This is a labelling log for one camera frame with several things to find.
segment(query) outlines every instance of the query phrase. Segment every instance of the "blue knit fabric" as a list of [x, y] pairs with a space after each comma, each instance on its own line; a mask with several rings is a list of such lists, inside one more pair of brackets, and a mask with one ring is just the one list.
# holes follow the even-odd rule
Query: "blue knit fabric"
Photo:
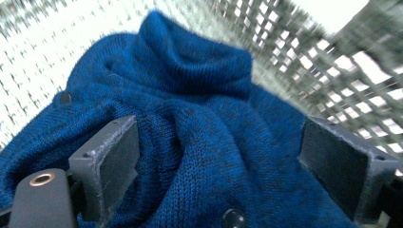
[[0, 206], [22, 178], [67, 170], [105, 124], [136, 115], [140, 175], [112, 227], [220, 227], [229, 208], [250, 227], [354, 227], [297, 161], [304, 116], [252, 85], [251, 66], [158, 12], [137, 35], [107, 36], [73, 69], [71, 104], [56, 95], [0, 154]]

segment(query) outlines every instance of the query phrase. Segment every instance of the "screw hole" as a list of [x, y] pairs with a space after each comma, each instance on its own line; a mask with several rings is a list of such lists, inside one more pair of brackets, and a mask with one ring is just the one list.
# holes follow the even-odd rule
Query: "screw hole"
[[375, 156], [375, 159], [380, 160], [380, 161], [385, 161], [386, 160], [385, 157], [383, 157], [383, 156]]
[[32, 179], [29, 184], [31, 186], [37, 187], [37, 186], [42, 186], [45, 185], [54, 179], [54, 174], [52, 173], [46, 173], [46, 174], [41, 174], [39, 176], [36, 176], [34, 179]]

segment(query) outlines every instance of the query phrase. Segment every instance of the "metal grommet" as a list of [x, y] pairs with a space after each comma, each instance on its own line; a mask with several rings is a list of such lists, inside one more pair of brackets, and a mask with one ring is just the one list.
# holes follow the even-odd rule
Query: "metal grommet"
[[248, 227], [245, 213], [243, 213], [240, 209], [227, 210], [222, 216], [221, 227], [222, 228]]
[[42, 186], [53, 181], [54, 177], [52, 173], [41, 174], [30, 180], [29, 185], [33, 187]]
[[60, 95], [60, 104], [68, 105], [71, 103], [71, 96], [68, 92], [62, 92]]

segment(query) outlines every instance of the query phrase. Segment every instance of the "wire mesh basket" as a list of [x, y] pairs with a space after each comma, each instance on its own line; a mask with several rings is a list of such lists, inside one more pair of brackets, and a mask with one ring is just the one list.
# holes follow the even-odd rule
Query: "wire mesh basket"
[[248, 48], [253, 81], [403, 161], [403, 3], [370, 1], [327, 35], [286, 0], [0, 1], [0, 150], [65, 88], [100, 37], [136, 32], [153, 9], [201, 36]]

